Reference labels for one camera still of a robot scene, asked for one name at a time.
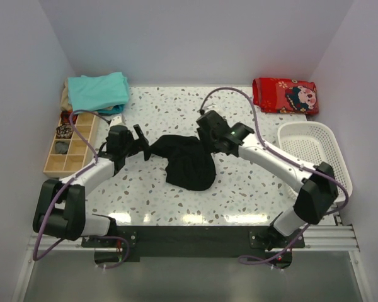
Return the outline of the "black t shirt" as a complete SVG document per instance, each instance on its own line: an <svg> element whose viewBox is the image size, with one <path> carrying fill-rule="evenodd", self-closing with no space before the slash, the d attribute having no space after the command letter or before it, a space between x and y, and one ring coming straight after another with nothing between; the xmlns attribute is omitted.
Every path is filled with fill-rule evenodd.
<svg viewBox="0 0 378 302"><path fill-rule="evenodd" d="M149 151L168 160L166 182L191 191L205 191L216 178L213 157L194 136L163 135Z"/></svg>

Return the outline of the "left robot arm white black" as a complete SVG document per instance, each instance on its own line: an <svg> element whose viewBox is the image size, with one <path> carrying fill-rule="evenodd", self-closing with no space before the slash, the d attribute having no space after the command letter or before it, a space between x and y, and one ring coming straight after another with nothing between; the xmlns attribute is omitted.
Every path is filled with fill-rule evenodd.
<svg viewBox="0 0 378 302"><path fill-rule="evenodd" d="M46 180L41 187L33 218L33 231L51 237L77 240L95 236L104 247L117 242L113 218L86 214L86 197L103 182L118 174L126 158L139 152L150 157L148 140L139 125L134 125L138 138L123 125L111 126L105 149L87 166L63 179Z"/></svg>

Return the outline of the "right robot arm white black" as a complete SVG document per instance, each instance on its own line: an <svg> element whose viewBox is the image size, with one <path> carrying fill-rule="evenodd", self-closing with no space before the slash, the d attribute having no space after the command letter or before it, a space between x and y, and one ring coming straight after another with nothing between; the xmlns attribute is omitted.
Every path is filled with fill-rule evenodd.
<svg viewBox="0 0 378 302"><path fill-rule="evenodd" d="M224 153L256 164L285 182L296 193L294 204L257 234L266 250L283 247L300 227L317 225L338 197L332 166L314 165L266 142L257 128L227 121L214 110L201 110L200 141L211 153Z"/></svg>

